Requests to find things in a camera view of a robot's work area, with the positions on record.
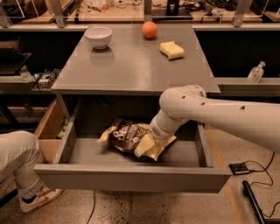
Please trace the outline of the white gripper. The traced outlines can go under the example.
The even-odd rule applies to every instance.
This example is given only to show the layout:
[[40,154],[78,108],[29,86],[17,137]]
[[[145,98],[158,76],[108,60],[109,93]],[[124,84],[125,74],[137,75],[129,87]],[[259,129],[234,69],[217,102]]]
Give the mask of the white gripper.
[[151,150],[155,146],[154,138],[160,141],[167,140],[187,122],[187,119],[169,117],[162,109],[160,109],[150,122],[149,129],[151,134],[143,136],[142,140],[135,148],[134,154],[139,158],[141,156],[150,157]]

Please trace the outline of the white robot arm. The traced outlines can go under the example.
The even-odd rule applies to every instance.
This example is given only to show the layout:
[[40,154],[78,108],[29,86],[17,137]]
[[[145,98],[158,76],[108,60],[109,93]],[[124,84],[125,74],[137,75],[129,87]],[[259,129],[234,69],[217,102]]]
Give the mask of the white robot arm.
[[142,156],[149,149],[164,149],[174,133],[188,121],[196,121],[280,152],[280,105],[250,101],[209,99],[198,85],[166,89],[159,98],[160,110],[150,132],[135,149]]

